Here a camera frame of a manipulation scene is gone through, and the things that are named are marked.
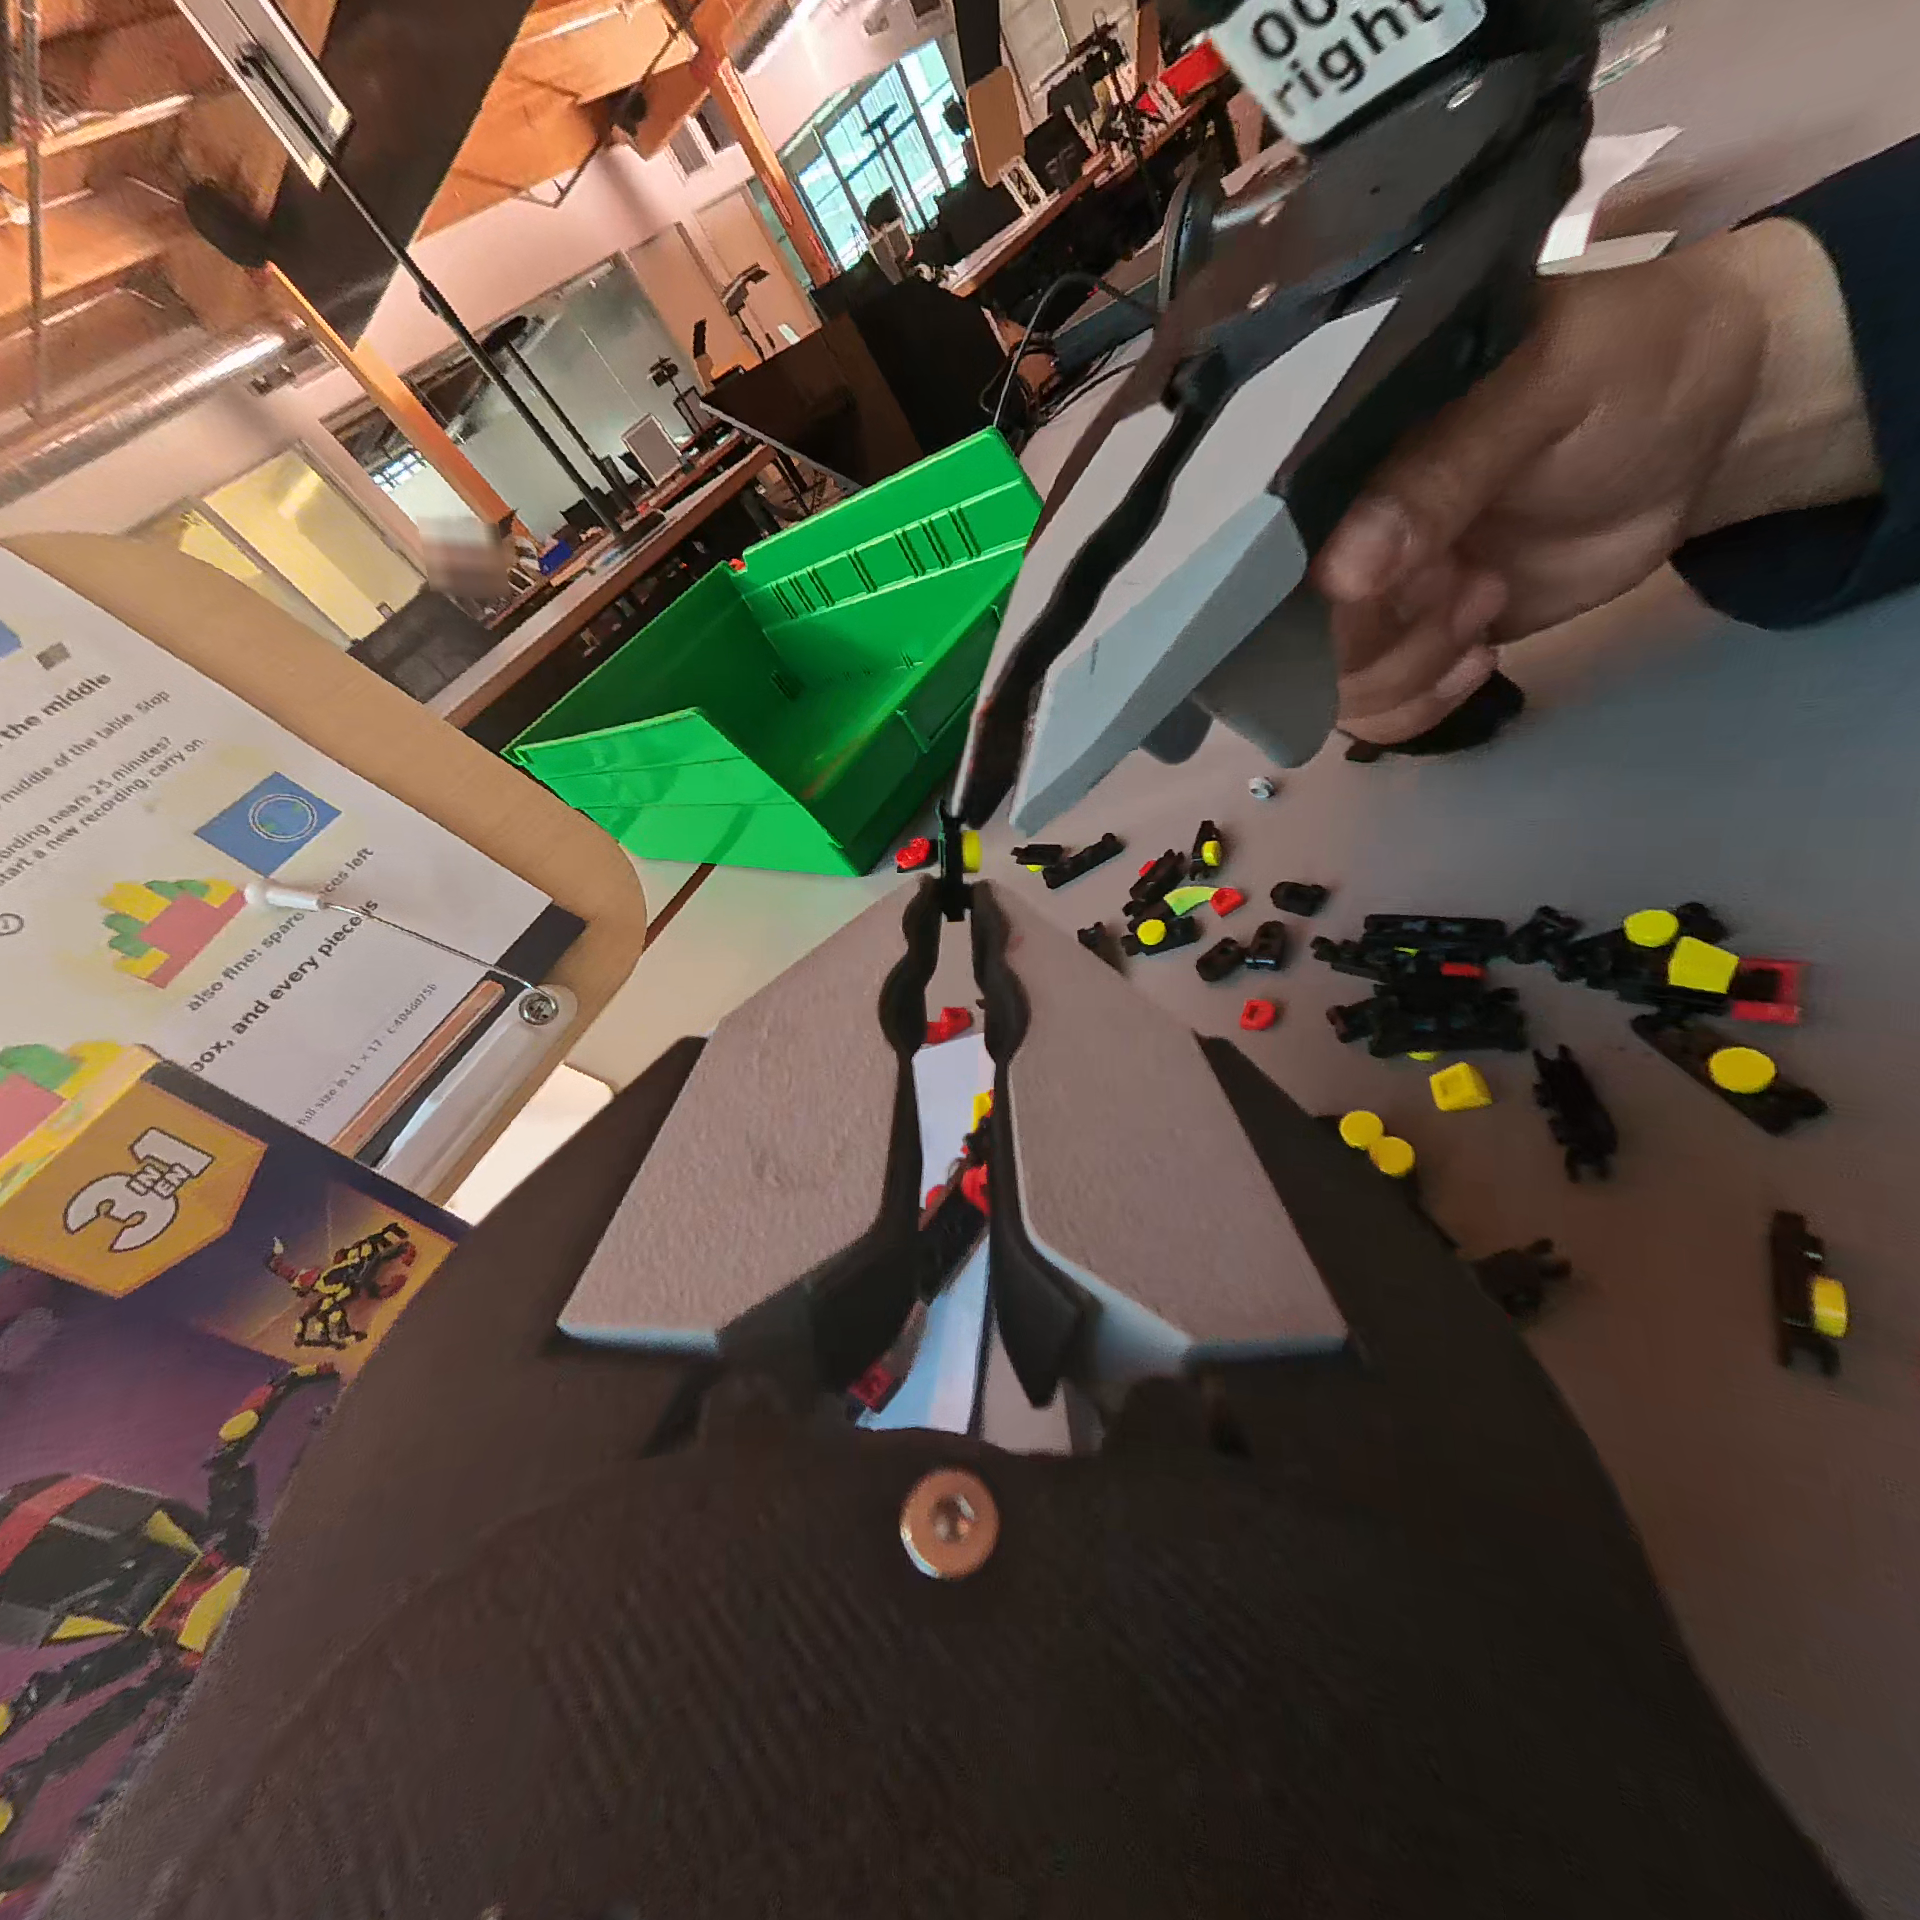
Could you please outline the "person's right hand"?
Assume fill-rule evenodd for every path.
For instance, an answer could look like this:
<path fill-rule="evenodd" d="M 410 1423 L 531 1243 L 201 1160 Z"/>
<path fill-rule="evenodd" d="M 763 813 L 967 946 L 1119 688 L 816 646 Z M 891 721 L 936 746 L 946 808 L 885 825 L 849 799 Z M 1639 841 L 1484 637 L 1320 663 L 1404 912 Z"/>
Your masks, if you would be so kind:
<path fill-rule="evenodd" d="M 1500 644 L 1616 601 L 1690 539 L 1762 363 L 1721 241 L 1551 277 L 1512 360 L 1343 508 L 1312 568 L 1342 732 L 1424 738 L 1490 682 Z"/>

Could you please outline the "crumpled white paper bag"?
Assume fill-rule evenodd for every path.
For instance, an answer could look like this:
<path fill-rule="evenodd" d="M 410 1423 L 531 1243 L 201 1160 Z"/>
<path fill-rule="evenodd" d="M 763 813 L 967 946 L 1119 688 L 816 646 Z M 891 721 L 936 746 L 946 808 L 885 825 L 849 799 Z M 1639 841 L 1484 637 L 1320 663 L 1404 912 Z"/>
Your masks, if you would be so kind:
<path fill-rule="evenodd" d="M 1672 230 L 1641 230 L 1620 241 L 1593 241 L 1601 201 L 1636 181 L 1653 160 L 1658 160 L 1676 139 L 1676 127 L 1653 133 L 1597 133 L 1577 160 L 1577 188 L 1566 210 L 1553 217 L 1540 251 L 1540 277 L 1583 277 L 1614 275 L 1631 265 L 1646 265 L 1672 248 Z"/>

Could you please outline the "red yellow black lego model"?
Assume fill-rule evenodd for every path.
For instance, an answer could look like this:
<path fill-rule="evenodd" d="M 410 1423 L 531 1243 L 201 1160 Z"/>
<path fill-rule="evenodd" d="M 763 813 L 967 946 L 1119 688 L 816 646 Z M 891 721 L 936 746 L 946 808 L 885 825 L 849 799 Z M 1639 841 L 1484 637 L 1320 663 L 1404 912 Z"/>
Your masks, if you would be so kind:
<path fill-rule="evenodd" d="M 923 1024 L 923 1046 L 959 1040 L 973 1028 L 982 1032 L 978 1004 L 970 1004 L 970 1001 L 940 1004 Z M 915 1257 L 909 1306 L 905 1306 L 899 1339 L 848 1391 L 848 1420 L 857 1427 L 869 1427 L 869 1412 L 877 1412 L 891 1402 L 891 1391 L 899 1387 L 901 1354 L 905 1354 L 905 1347 L 901 1347 L 905 1325 L 915 1322 L 915 1312 L 923 1302 L 931 1302 L 931 1296 L 946 1280 L 951 1260 L 963 1257 L 978 1231 L 988 1241 L 988 1215 L 993 1215 L 988 1209 L 988 1199 L 993 1199 L 993 1192 L 988 1192 L 988 1121 L 993 1121 L 993 1090 L 973 1099 L 973 1126 L 963 1136 L 963 1160 L 951 1169 L 951 1177 L 940 1186 L 929 1186 L 929 1177 L 923 1177 L 918 1228 L 915 1228 L 915 1243 L 909 1243 L 909 1257 Z"/>

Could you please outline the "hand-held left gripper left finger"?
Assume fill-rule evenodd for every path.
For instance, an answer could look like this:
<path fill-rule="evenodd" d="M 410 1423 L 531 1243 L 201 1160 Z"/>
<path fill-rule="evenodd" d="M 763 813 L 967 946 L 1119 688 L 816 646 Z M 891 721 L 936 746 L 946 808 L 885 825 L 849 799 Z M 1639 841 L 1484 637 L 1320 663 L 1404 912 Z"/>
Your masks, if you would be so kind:
<path fill-rule="evenodd" d="M 940 890 L 899 884 L 738 1004 L 614 1209 L 560 1335 L 848 1387 L 918 1296 L 915 1054 Z"/>

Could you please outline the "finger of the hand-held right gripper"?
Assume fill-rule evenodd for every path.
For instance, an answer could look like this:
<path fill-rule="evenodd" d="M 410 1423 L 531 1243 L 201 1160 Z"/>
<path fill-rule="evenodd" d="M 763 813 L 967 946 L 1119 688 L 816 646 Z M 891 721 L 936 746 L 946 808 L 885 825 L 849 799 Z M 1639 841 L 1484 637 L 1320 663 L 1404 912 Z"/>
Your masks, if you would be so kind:
<path fill-rule="evenodd" d="M 978 694 L 970 732 L 955 777 L 955 822 L 982 825 L 1012 792 L 1024 757 L 1024 732 L 1039 692 L 1089 622 L 1116 568 L 1142 546 L 1142 533 L 1108 539 L 1122 512 L 1128 492 L 1168 471 L 1160 447 L 1178 442 L 1178 411 L 1142 405 L 1131 413 L 1102 413 L 1069 447 L 1064 434 L 1047 442 L 1064 466 L 1043 499 L 1043 521 L 1023 554 Z"/>
<path fill-rule="evenodd" d="M 1395 298 L 1379 298 L 1320 324 L 1227 398 L 1156 525 L 1043 679 L 1012 830 L 1052 825 L 1184 705 L 1276 765 L 1322 751 L 1333 634 L 1299 597 L 1307 542 L 1271 480 L 1390 310 Z"/>

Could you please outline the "green plastic bin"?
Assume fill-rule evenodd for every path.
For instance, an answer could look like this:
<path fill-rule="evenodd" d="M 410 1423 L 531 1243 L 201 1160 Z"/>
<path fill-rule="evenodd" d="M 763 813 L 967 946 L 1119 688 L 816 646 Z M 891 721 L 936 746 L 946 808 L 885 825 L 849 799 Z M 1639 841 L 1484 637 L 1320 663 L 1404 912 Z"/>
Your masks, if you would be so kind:
<path fill-rule="evenodd" d="M 862 878 L 959 765 L 1039 512 L 978 429 L 706 573 L 500 757 L 644 862 Z"/>

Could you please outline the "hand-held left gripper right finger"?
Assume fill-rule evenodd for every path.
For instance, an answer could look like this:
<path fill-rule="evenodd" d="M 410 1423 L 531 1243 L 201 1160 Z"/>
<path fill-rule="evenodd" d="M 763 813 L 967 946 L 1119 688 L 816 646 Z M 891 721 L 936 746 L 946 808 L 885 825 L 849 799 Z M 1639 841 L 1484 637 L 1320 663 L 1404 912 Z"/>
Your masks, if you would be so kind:
<path fill-rule="evenodd" d="M 970 890 L 970 954 L 988 1280 L 1024 1402 L 1342 1354 L 1343 1312 L 1200 1033 L 1000 884 Z"/>

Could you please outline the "purple lego set box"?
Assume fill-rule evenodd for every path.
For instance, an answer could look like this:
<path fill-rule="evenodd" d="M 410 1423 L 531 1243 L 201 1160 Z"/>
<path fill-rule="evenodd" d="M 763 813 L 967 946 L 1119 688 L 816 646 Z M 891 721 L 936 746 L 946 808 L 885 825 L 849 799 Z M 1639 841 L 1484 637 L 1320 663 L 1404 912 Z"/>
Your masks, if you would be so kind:
<path fill-rule="evenodd" d="M 306 1438 L 462 1231 L 145 1046 L 2 1046 L 2 1915 L 179 1714 Z"/>

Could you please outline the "person's right forearm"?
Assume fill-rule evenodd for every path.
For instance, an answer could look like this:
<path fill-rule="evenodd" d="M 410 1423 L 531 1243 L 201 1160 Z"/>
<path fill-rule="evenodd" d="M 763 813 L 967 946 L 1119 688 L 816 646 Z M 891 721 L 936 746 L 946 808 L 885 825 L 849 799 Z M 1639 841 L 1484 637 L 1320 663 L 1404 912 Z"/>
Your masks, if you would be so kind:
<path fill-rule="evenodd" d="M 1735 437 L 1676 577 L 1759 629 L 1806 629 L 1920 579 L 1920 139 L 1713 245 L 1762 317 Z"/>

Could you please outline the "pile of lego pieces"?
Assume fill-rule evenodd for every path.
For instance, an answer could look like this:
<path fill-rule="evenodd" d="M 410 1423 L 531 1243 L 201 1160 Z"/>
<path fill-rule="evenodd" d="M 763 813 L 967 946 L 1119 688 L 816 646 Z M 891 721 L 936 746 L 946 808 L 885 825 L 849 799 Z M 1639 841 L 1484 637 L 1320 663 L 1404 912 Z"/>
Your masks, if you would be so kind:
<path fill-rule="evenodd" d="M 1076 946 L 1096 962 L 1168 959 L 1191 948 L 1205 982 L 1236 977 L 1276 977 L 1294 954 L 1294 925 L 1320 914 L 1333 899 L 1320 882 L 1286 878 L 1267 890 L 1267 921 L 1208 943 L 1194 914 L 1227 921 L 1251 899 L 1222 884 L 1227 837 L 1214 822 L 1194 825 L 1191 847 L 1168 847 L 1142 865 L 1119 925 L 1079 925 Z M 1616 925 L 1583 930 L 1563 906 L 1532 906 L 1519 925 L 1490 914 L 1368 914 L 1357 938 L 1307 938 L 1307 954 L 1368 992 L 1327 1004 L 1322 1024 L 1342 1046 L 1360 1046 L 1372 1060 L 1424 1064 L 1424 1090 L 1440 1115 L 1495 1106 L 1484 1073 L 1473 1057 L 1525 1057 L 1532 1069 L 1532 1106 L 1572 1186 L 1609 1179 L 1620 1136 L 1593 1073 L 1572 1044 L 1532 1044 L 1519 989 L 1502 982 L 1502 968 L 1545 968 L 1553 982 L 1614 998 L 1631 1011 L 1631 1040 L 1657 1054 L 1690 1085 L 1784 1140 L 1824 1115 L 1824 1099 L 1786 1077 L 1780 1060 L 1733 1028 L 1806 1024 L 1801 959 L 1735 954 L 1729 921 L 1707 903 L 1639 906 Z M 1333 1115 L 1337 1136 L 1357 1148 L 1385 1179 L 1395 1179 L 1417 1209 L 1417 1148 L 1390 1136 L 1379 1112 Z M 1508 1246 L 1473 1260 L 1482 1289 L 1508 1322 L 1528 1325 L 1551 1287 L 1572 1277 L 1572 1263 L 1551 1241 Z M 1775 1359 L 1784 1372 L 1807 1361 L 1836 1381 L 1841 1340 L 1850 1335 L 1849 1287 L 1831 1274 L 1824 1243 L 1806 1215 L 1775 1209 L 1767 1224 L 1767 1301 Z"/>

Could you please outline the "white panel on stand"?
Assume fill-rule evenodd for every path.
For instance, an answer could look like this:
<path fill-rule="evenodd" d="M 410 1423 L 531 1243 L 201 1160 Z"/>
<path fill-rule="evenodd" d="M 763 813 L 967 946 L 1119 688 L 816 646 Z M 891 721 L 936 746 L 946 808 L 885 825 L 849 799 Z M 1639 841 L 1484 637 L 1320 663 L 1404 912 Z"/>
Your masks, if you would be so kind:
<path fill-rule="evenodd" d="M 335 176 L 355 112 L 292 23 L 274 0 L 179 0 L 179 12 L 320 194 Z"/>

